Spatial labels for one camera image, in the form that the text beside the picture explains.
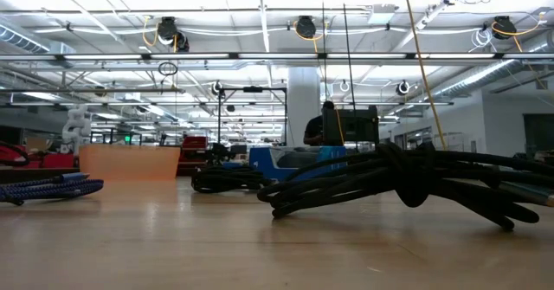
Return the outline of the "blue PlayStation controller box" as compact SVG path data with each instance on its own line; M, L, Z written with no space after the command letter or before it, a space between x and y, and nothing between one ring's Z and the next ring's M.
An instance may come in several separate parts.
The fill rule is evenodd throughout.
M249 165L265 178L283 182L300 168L346 155L343 146L253 147Z

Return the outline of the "person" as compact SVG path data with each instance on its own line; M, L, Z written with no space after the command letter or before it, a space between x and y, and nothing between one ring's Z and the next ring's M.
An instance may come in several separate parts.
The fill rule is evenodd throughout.
M324 102L321 112L323 113L326 110L332 110L334 104L327 100ZM303 143L310 146L320 146L323 145L323 114L312 118L308 121L304 133Z

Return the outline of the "white building column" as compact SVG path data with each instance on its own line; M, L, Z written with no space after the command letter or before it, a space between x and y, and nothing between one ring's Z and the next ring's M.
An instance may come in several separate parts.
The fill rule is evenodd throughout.
M316 67L292 67L287 80L287 145L302 146L307 123L320 115L320 76Z

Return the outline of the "black monitor on stand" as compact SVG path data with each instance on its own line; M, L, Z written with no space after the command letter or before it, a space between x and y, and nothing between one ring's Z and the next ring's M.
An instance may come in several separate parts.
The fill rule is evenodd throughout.
M368 106L365 110L326 108L322 113L322 120L324 145L379 141L376 106Z

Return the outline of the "long ceiling light strip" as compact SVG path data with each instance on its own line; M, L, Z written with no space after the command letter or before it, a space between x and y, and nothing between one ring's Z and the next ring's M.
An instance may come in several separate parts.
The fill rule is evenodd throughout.
M554 59L554 53L193 53L121 55L0 55L0 61L151 61L151 60L529 60Z

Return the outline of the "red tool chest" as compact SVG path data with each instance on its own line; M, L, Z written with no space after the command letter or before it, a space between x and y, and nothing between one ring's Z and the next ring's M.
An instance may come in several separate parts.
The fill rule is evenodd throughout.
M207 164L208 140L206 137L183 139L177 164L177 176L191 176Z

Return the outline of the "orange bag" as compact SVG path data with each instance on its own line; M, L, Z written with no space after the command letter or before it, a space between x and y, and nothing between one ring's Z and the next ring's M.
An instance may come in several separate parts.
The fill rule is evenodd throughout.
M179 147L83 145L80 171L106 181L166 181L177 175Z

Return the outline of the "red crate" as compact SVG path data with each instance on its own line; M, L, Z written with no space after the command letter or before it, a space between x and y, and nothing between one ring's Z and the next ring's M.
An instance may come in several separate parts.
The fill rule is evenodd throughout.
M72 154L49 151L28 151L23 145L0 141L0 166L24 169L69 169L74 168Z

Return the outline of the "black metal frame stand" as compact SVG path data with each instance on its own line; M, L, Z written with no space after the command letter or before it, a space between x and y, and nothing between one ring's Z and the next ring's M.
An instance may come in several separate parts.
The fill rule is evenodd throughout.
M246 87L218 87L214 88L217 99L217 142L221 142L222 136L222 108L224 106L282 106L284 113L282 115L256 115L254 121L261 123L262 121L278 121L283 124L282 131L287 135L288 131L288 88L287 87L261 87L261 86L246 86ZM243 102L230 102L230 99L237 93L270 93L272 99L270 101L246 100Z

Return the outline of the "silver air duct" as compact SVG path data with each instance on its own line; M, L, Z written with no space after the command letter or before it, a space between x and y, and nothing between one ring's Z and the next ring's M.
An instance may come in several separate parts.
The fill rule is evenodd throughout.
M42 39L27 30L0 19L0 42L18 47L31 54L75 54L76 50L64 42Z
M431 94L434 97L452 99L504 79L510 74L516 74L532 59L547 59L547 55L554 59L554 29L521 43L520 47L522 52L516 48L505 52L501 59L484 67L468 69L436 87Z

